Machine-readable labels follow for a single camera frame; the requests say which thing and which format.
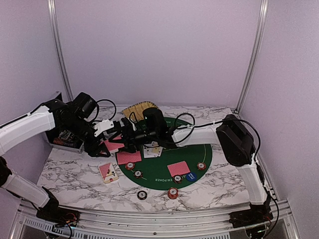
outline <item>poker table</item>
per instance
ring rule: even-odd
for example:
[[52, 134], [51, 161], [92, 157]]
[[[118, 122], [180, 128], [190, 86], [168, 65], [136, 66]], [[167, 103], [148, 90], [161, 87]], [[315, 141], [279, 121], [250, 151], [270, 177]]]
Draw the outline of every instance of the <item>poker table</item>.
[[[165, 117], [165, 121], [168, 126], [174, 125], [174, 118]], [[140, 121], [140, 126], [145, 127], [145, 123]], [[187, 125], [186, 121], [177, 120], [177, 125]], [[201, 177], [207, 172], [211, 162], [212, 162], [212, 149], [210, 144], [201, 145], [189, 145], [177, 149], [163, 149], [160, 157], [155, 158], [144, 158], [143, 150], [141, 150], [142, 160], [135, 163], [133, 170], [128, 170], [125, 165], [119, 165], [121, 171], [133, 182], [149, 188], [156, 190], [168, 190], [171, 187], [183, 188], [187, 187]], [[183, 178], [182, 182], [175, 183], [168, 170], [168, 165], [185, 161], [190, 169], [192, 175], [195, 175], [196, 180], [189, 180], [187, 174], [181, 175]], [[206, 164], [204, 170], [199, 170], [197, 164], [203, 162]], [[136, 178], [134, 172], [136, 170], [142, 171], [143, 176], [141, 178]]]

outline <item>red playing card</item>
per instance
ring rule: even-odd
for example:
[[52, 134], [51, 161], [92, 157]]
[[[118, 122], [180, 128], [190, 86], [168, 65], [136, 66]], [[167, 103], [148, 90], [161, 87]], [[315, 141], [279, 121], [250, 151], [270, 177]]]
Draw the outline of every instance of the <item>red playing card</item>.
[[[119, 136], [115, 137], [114, 139], [121, 139], [121, 136], [119, 135]], [[104, 141], [104, 143], [110, 152], [113, 150], [124, 147], [124, 144], [122, 144], [122, 143], [111, 143], [111, 142], [109, 142], [109, 140]]]
[[136, 153], [120, 152], [117, 153], [118, 164], [135, 163], [142, 160], [141, 153], [137, 151]]
[[188, 165], [185, 161], [174, 163], [174, 164], [168, 165], [167, 167], [172, 177], [174, 177], [175, 175], [183, 175], [186, 173], [190, 173]]
[[101, 172], [101, 175], [102, 175], [103, 179], [106, 178], [106, 175], [109, 172], [110, 165], [111, 165], [111, 163], [107, 163], [107, 164], [99, 166], [99, 169], [100, 169], [100, 172]]

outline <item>white wall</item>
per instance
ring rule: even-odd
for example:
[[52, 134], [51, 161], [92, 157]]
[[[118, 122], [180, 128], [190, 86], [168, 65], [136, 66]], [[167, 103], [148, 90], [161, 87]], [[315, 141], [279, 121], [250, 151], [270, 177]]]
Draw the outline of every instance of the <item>white wall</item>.
[[74, 95], [235, 107], [260, 0], [57, 0]]
[[[0, 124], [63, 90], [50, 29], [46, 1], [0, 1]], [[9, 168], [36, 183], [50, 150], [38, 135], [4, 158]], [[18, 205], [18, 199], [0, 189], [0, 239], [8, 238]]]
[[271, 0], [242, 115], [302, 239], [319, 235], [319, 1]]

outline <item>white marble surface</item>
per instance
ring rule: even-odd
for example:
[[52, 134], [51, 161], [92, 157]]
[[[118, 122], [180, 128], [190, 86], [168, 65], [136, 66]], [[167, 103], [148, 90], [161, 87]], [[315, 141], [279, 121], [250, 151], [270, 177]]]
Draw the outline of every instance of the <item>white marble surface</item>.
[[[160, 107], [164, 116], [175, 118], [183, 112], [195, 116], [196, 124], [223, 119], [231, 114], [229, 108], [210, 107]], [[101, 107], [99, 118], [108, 119], [112, 108]], [[115, 120], [123, 117], [116, 115]], [[191, 122], [189, 116], [181, 119]], [[229, 165], [219, 144], [212, 145], [213, 160], [207, 173], [196, 183], [179, 189], [176, 200], [168, 198], [166, 191], [147, 189], [127, 178], [116, 163], [115, 157], [91, 158], [87, 153], [78, 154], [53, 149], [38, 185], [49, 189], [62, 205], [110, 211], [182, 211], [198, 210], [249, 201], [244, 182], [235, 167]], [[98, 165], [112, 162], [119, 179], [104, 184]], [[137, 192], [145, 190], [146, 200], [137, 198]]]

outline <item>poker chip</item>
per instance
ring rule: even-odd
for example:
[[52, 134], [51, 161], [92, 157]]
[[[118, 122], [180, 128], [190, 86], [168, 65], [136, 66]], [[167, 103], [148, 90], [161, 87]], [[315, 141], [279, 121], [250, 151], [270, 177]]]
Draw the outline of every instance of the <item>poker chip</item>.
[[134, 172], [134, 177], [136, 177], [136, 178], [142, 178], [142, 177], [143, 177], [142, 171], [136, 170], [136, 171]]
[[195, 182], [197, 180], [197, 175], [195, 173], [187, 173], [186, 174], [186, 179], [189, 182]]
[[175, 176], [173, 177], [174, 183], [181, 183], [182, 180], [183, 180], [183, 178], [182, 178], [180, 175], [175, 175]]
[[127, 170], [132, 170], [134, 167], [135, 167], [135, 164], [134, 164], [134, 163], [127, 163], [127, 164], [125, 165], [125, 168], [126, 168]]
[[197, 164], [197, 168], [199, 170], [205, 170], [206, 169], [206, 164], [205, 163], [198, 163]]
[[178, 189], [170, 188], [167, 195], [170, 199], [176, 199], [178, 197]]
[[138, 192], [138, 199], [145, 200], [148, 197], [148, 194], [145, 191]]

